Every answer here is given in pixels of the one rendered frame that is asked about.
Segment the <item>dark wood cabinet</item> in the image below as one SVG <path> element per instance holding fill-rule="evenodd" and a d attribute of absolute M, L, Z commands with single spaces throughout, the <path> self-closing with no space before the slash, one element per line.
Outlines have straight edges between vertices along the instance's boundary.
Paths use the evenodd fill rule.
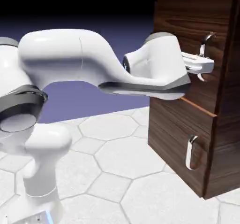
<path fill-rule="evenodd" d="M 204 199 L 240 188 L 240 7 L 224 77 L 212 128 Z"/>

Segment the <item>dark wood cabinet door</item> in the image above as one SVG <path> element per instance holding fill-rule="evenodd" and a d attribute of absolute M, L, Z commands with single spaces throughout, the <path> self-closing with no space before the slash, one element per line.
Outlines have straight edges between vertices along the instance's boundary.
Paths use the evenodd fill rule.
<path fill-rule="evenodd" d="M 218 114 L 223 82 L 235 36 L 240 0 L 157 0 L 153 31 L 170 32 L 177 36 L 181 50 L 199 54 L 201 41 L 212 34 L 204 55 L 214 60 L 211 73 L 200 80 L 190 74 L 192 85 L 186 99 L 203 109 Z"/>
<path fill-rule="evenodd" d="M 149 146 L 199 196 L 204 196 L 213 124 L 217 115 L 186 99 L 150 98 Z M 204 153 L 200 167 L 193 171 L 185 166 L 187 143 L 192 135 Z"/>

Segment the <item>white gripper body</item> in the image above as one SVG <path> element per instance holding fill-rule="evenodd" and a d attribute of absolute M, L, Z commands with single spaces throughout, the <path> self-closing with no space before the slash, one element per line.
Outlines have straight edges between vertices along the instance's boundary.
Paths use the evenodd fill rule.
<path fill-rule="evenodd" d="M 214 60 L 196 54 L 181 52 L 187 72 L 192 74 L 211 73 L 214 68 Z"/>

